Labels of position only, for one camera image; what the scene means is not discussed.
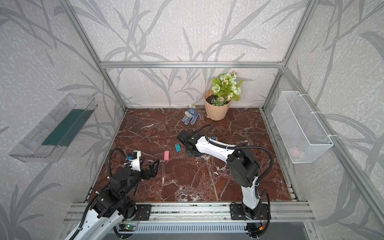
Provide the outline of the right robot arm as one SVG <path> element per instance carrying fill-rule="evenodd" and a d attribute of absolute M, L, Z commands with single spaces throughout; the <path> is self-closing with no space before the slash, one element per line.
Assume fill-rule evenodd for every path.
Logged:
<path fill-rule="evenodd" d="M 259 196 L 258 187 L 260 181 L 273 168 L 274 156 L 271 151 L 258 146 L 224 144 L 196 131 L 190 134 L 183 130 L 177 135 L 177 139 L 185 146 L 186 154 L 189 157 L 210 155 L 225 162 L 230 169 L 232 178 L 242 188 L 242 207 L 246 218 L 254 220 L 260 215 L 262 197 Z M 252 153 L 252 149 L 262 150 L 270 158 L 270 165 L 262 174 L 260 173 L 261 164 Z"/>

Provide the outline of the pink block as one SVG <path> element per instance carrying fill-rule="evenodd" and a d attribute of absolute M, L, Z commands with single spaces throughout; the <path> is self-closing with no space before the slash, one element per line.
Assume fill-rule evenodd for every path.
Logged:
<path fill-rule="evenodd" d="M 169 151 L 165 151 L 164 152 L 164 161 L 168 161 L 170 159 L 170 152 Z"/>

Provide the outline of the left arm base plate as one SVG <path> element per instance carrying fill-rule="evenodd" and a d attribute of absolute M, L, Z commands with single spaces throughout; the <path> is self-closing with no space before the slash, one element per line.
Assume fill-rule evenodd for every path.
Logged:
<path fill-rule="evenodd" d="M 150 219 L 152 205 L 151 204 L 138 204 L 136 205 L 136 213 L 133 221 L 148 221 Z"/>

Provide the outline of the teal block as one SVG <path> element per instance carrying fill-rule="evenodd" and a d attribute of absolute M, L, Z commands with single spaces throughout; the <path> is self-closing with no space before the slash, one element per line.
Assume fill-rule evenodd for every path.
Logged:
<path fill-rule="evenodd" d="M 175 145 L 175 149 L 177 152 L 180 152 L 181 151 L 181 146 L 179 144 L 176 144 Z"/>

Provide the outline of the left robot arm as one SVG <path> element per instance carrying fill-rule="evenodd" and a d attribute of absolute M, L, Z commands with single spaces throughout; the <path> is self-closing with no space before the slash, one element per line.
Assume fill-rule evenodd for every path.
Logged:
<path fill-rule="evenodd" d="M 122 169 L 113 173 L 111 160 L 115 152 L 123 156 L 125 163 Z M 124 223 L 135 217 L 143 218 L 133 196 L 140 181 L 157 176 L 160 164 L 156 160 L 143 168 L 144 162 L 140 157 L 141 151 L 128 154 L 120 148 L 110 151 L 107 157 L 108 183 L 88 202 L 80 222 L 66 237 L 68 240 L 102 240 L 110 231 L 120 240 L 127 240 L 134 234 L 136 227 Z"/>

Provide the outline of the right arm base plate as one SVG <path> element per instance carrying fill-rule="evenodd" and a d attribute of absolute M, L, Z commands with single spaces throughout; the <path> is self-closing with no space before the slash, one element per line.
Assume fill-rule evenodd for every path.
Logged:
<path fill-rule="evenodd" d="M 270 220 L 270 206 L 259 202 L 255 209 L 250 209 L 244 204 L 230 203 L 232 220 Z"/>

